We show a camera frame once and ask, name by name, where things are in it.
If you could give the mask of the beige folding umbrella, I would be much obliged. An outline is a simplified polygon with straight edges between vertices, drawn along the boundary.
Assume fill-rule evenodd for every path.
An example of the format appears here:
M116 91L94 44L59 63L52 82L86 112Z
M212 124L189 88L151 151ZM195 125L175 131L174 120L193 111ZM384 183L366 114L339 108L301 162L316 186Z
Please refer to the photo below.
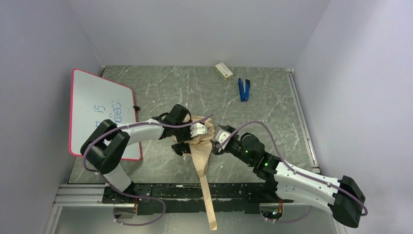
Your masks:
M207 130L205 135L200 135L191 140L180 143L177 142L177 138L174 138L175 144L171 147L176 154L182 157L189 156L192 158L194 168L201 184L209 227L211 231L215 231L217 230L217 221L206 176L208 160L212 151L211 140L215 136L215 130L211 118L208 118L205 121L205 127Z

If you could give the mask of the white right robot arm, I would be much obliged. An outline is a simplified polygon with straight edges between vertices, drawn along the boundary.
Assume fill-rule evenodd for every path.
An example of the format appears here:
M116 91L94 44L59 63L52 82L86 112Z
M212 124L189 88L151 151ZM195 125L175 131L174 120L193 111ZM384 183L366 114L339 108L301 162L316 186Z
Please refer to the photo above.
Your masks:
M266 152L255 135L238 136L236 129L229 125L219 128L211 141L212 152L229 153L251 167L253 173L265 181L264 193L269 200L306 203L325 211L344 226L359 226L366 197L353 178L328 177L296 167Z

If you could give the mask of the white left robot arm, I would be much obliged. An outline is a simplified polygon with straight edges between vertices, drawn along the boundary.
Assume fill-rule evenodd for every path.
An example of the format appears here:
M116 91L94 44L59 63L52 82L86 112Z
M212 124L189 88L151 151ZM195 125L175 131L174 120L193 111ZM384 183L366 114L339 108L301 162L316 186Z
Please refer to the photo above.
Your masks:
M170 112L147 121L118 125L102 121L80 148L84 162L89 162L122 194L135 195L135 184L120 166L125 149L147 140L176 137L177 142L207 133L201 123L193 123L189 110L176 104Z

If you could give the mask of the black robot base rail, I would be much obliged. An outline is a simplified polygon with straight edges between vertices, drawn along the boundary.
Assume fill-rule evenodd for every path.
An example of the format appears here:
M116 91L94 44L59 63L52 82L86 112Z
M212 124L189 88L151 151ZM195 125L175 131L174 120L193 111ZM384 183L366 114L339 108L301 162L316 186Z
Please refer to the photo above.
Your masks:
M278 203L280 198L270 194L264 183L211 183L209 185L215 212L244 212L259 214L260 205ZM104 189L102 203L116 207L137 205L137 215L205 212L200 184L137 184L138 199L126 197L111 187Z

